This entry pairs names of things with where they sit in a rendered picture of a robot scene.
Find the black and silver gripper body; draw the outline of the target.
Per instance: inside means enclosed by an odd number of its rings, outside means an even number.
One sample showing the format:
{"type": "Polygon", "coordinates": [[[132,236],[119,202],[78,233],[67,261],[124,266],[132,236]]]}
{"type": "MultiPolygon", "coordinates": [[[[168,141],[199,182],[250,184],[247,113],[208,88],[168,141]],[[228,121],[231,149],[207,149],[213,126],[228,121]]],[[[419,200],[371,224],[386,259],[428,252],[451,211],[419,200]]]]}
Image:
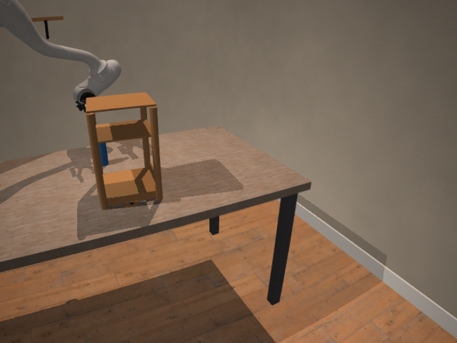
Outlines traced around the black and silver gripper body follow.
{"type": "Polygon", "coordinates": [[[89,97],[95,97],[94,94],[92,94],[91,92],[85,92],[81,95],[81,98],[80,98],[80,102],[85,102],[85,99],[86,98],[89,98],[89,97]]]}

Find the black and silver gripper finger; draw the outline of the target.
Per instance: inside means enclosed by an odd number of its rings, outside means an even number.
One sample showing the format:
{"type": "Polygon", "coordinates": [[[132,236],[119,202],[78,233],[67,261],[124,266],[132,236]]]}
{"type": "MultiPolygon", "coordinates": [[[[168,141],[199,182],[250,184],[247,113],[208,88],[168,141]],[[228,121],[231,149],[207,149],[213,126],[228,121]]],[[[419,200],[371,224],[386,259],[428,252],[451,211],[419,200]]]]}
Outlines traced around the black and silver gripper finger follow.
{"type": "Polygon", "coordinates": [[[84,112],[86,112],[86,99],[85,99],[84,103],[83,102],[80,103],[80,101],[76,101],[76,107],[79,108],[79,111],[82,111],[82,109],[83,109],[83,110],[85,110],[84,112]],[[78,105],[77,105],[77,103],[78,103],[78,105]],[[83,104],[83,106],[82,106],[82,104],[83,104]]]}

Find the blue bottle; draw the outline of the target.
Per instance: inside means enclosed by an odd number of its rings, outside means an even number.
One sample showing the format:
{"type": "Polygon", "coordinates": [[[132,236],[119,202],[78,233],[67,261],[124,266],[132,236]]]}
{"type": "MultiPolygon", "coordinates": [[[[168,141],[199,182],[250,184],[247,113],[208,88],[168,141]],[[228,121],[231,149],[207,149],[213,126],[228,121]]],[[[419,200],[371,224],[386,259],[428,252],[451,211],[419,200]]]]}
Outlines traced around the blue bottle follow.
{"type": "Polygon", "coordinates": [[[102,166],[107,166],[109,164],[108,154],[106,149],[106,143],[99,144],[100,154],[101,154],[101,162],[102,166]]]}

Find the brown wooden shelving unit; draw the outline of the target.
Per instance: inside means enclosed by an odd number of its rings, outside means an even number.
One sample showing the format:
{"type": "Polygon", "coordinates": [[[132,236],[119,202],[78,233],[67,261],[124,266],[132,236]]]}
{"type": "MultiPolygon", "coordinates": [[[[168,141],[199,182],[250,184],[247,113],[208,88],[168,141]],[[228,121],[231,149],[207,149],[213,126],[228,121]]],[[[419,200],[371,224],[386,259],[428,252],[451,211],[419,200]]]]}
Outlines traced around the brown wooden shelving unit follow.
{"type": "Polygon", "coordinates": [[[158,114],[153,99],[146,92],[89,97],[86,98],[86,120],[101,209],[118,204],[134,207],[147,199],[162,200],[158,114]],[[150,124],[146,107],[149,107],[150,124]],[[94,112],[133,108],[140,108],[141,120],[96,125],[94,112]],[[99,144],[140,138],[143,140],[145,168],[103,173],[99,144]]]}

